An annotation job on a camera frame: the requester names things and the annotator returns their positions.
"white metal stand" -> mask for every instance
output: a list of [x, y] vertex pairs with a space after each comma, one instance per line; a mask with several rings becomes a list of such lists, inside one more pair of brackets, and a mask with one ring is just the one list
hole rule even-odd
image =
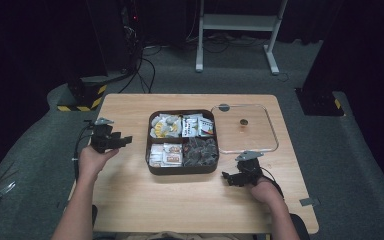
[[199, 18], [198, 49], [196, 53], [196, 71], [204, 70], [203, 63], [203, 33], [204, 29], [217, 30], [243, 30], [272, 32], [268, 45], [264, 45], [264, 53], [270, 65], [273, 75], [279, 74], [276, 60], [273, 56], [273, 47], [282, 23], [283, 13], [285, 12], [288, 0], [282, 0], [279, 12], [276, 16], [253, 16], [253, 15], [223, 15], [223, 14], [204, 14], [204, 0], [201, 0], [201, 10]]

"black equipment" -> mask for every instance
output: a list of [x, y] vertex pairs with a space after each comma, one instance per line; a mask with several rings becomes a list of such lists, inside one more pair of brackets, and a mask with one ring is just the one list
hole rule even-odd
[[[238, 161], [237, 168], [239, 169], [239, 173], [230, 175], [229, 173], [222, 172], [223, 177], [227, 179], [229, 186], [238, 186], [238, 187], [243, 187], [249, 183], [256, 186], [258, 179], [260, 178], [268, 179], [276, 187], [280, 195], [282, 195], [282, 197], [284, 198], [282, 189], [280, 188], [279, 184], [277, 184], [273, 175], [271, 175], [271, 173], [266, 169], [260, 167], [260, 163], [258, 162], [258, 157], [261, 157], [263, 155], [264, 154], [260, 152], [244, 151], [236, 158], [236, 161]], [[263, 169], [267, 173], [269, 173], [273, 179], [270, 179], [264, 176]]]
[[112, 121], [100, 118], [93, 128], [90, 145], [99, 153], [104, 153], [107, 149], [125, 147], [132, 142], [132, 136], [122, 138], [121, 132], [111, 133], [113, 127], [108, 123]]

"small round object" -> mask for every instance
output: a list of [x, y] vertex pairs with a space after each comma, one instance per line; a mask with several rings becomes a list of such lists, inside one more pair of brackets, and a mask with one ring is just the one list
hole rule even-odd
[[241, 119], [241, 121], [239, 121], [239, 123], [240, 123], [241, 125], [243, 125], [243, 126], [246, 126], [246, 125], [248, 125], [248, 120], [246, 120], [246, 119]]
[[228, 104], [222, 103], [219, 105], [219, 109], [222, 112], [227, 112], [230, 110], [230, 106]]

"person's left hand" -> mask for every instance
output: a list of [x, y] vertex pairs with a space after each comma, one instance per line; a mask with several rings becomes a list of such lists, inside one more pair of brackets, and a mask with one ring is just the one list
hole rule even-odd
[[118, 152], [119, 149], [112, 149], [105, 153], [98, 153], [90, 145], [83, 148], [79, 158], [79, 181], [94, 183], [107, 161]]

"dark brown tray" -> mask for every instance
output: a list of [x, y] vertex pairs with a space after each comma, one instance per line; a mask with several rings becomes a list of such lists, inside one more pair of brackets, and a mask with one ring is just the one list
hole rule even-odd
[[[170, 115], [191, 115], [191, 114], [198, 114], [201, 113], [204, 118], [210, 119], [213, 121], [213, 132], [214, 134], [210, 137], [195, 137], [198, 139], [206, 140], [208, 138], [213, 138], [216, 144], [216, 161], [212, 165], [204, 165], [204, 166], [181, 166], [181, 167], [153, 167], [149, 165], [149, 158], [151, 154], [151, 146], [152, 144], [162, 144], [162, 143], [177, 143], [177, 144], [185, 144], [189, 141], [189, 137], [183, 138], [153, 138], [150, 135], [152, 126], [151, 122], [152, 120], [160, 115], [160, 114], [170, 114]], [[214, 121], [214, 115], [204, 109], [197, 109], [197, 110], [167, 110], [167, 111], [157, 111], [154, 112], [149, 117], [149, 123], [148, 123], [148, 133], [147, 133], [147, 143], [146, 143], [146, 155], [145, 160], [148, 165], [149, 171], [155, 175], [184, 175], [184, 174], [204, 174], [204, 173], [211, 173], [214, 172], [217, 168], [218, 159], [219, 159], [219, 147], [217, 142], [217, 130], [216, 130], [216, 124]]]

